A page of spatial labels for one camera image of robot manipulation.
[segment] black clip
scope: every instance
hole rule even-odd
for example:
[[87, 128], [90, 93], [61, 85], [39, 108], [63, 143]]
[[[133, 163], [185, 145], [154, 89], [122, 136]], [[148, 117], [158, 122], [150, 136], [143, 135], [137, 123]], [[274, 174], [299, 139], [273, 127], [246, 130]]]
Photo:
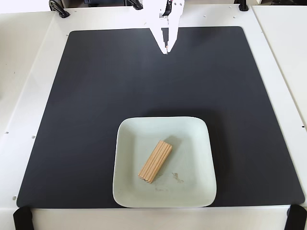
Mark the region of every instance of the black clip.
[[137, 11], [143, 9], [139, 0], [124, 0], [124, 6], [133, 6]]
[[246, 4], [246, 0], [235, 0], [234, 4], [240, 4], [239, 5], [240, 11], [248, 11], [248, 6]]
[[165, 12], [162, 16], [168, 16], [172, 12], [172, 0], [167, 0]]
[[17, 209], [13, 214], [13, 218], [16, 230], [34, 230], [32, 212], [29, 207]]
[[49, 7], [51, 11], [58, 12], [61, 18], [67, 18], [70, 15], [55, 0], [49, 0]]

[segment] bundle of wooden sticks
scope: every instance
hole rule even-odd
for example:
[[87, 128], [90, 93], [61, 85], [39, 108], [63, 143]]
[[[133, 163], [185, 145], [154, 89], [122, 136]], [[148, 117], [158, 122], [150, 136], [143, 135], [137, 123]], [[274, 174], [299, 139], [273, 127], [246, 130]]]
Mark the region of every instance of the bundle of wooden sticks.
[[141, 169], [139, 177], [151, 184], [154, 181], [154, 178], [163, 165], [164, 161], [167, 159], [172, 148], [173, 147], [171, 145], [160, 140], [148, 158], [147, 162]]

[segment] white panel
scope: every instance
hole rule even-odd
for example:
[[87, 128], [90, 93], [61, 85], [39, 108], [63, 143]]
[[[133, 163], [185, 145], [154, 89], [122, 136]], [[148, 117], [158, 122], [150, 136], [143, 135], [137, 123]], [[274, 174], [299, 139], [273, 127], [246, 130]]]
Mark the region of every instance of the white panel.
[[54, 12], [0, 14], [0, 140]]
[[0, 13], [49, 11], [48, 0], [0, 0]]

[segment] wooden sticks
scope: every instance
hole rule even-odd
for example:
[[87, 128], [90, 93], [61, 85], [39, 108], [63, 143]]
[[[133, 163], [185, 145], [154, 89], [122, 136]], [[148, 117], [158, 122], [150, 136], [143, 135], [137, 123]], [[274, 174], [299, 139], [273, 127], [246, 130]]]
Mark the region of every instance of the wooden sticks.
[[151, 184], [172, 148], [171, 145], [160, 140], [141, 169], [139, 177]]

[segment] white table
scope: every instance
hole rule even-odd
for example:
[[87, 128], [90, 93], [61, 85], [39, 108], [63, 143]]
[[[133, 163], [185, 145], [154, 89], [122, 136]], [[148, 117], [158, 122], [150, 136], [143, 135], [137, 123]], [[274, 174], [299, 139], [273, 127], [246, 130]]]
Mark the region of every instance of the white table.
[[[303, 122], [291, 94], [299, 105], [298, 101], [306, 98], [306, 93], [296, 92], [297, 84], [300, 84], [302, 80], [296, 77], [296, 80], [292, 81], [293, 77], [288, 77], [286, 70], [283, 69], [286, 64], [283, 64], [283, 68], [281, 67], [283, 75], [281, 74], [274, 55], [282, 53], [283, 51], [280, 50], [284, 47], [274, 46], [275, 40], [269, 40], [273, 54], [266, 41], [266, 37], [278, 36], [278, 30], [275, 29], [272, 35], [271, 27], [265, 21], [261, 23], [265, 32], [263, 33], [253, 9], [258, 19], [268, 17], [269, 14], [271, 17], [273, 14], [277, 16], [281, 14], [276, 12], [278, 10], [270, 13], [266, 7], [249, 8], [248, 12], [240, 12], [233, 4], [187, 4], [179, 26], [241, 26], [244, 29], [305, 192], [307, 169], [304, 162], [307, 160], [305, 156], [307, 132], [302, 128]], [[4, 223], [4, 229], [14, 229], [12, 214], [17, 207], [12, 197], [18, 195], [35, 140], [32, 136], [36, 136], [38, 131], [68, 34], [74, 30], [146, 27], [142, 11], [136, 11], [130, 7], [69, 9], [68, 11], [71, 15], [66, 19], [58, 17], [58, 14], [54, 12], [0, 15], [0, 33], [4, 31], [6, 34], [5, 38], [0, 37], [1, 50], [5, 51], [0, 53], [0, 69], [2, 69], [0, 81], [2, 85], [5, 85], [0, 88], [0, 94], [5, 101], [0, 104], [1, 108], [5, 109], [0, 113], [1, 116], [4, 115], [4, 122], [0, 126], [0, 223], [1, 225]], [[301, 8], [300, 11], [301, 14], [306, 14], [307, 8]], [[293, 10], [287, 14], [288, 19], [291, 19], [292, 15], [297, 15], [297, 12]], [[279, 20], [275, 19], [273, 25], [275, 26], [278, 22]], [[292, 58], [297, 57], [296, 52], [292, 55]], [[306, 73], [303, 65], [300, 66], [299, 73]], [[291, 94], [283, 76], [287, 80]], [[299, 105], [301, 111], [306, 107], [307, 105], [304, 106], [304, 104]], [[144, 226], [147, 226], [147, 229], [280, 230], [285, 225], [287, 208], [288, 206], [160, 210], [79, 209], [34, 210], [33, 213], [35, 228], [39, 230], [97, 229], [97, 227], [144, 229]]]

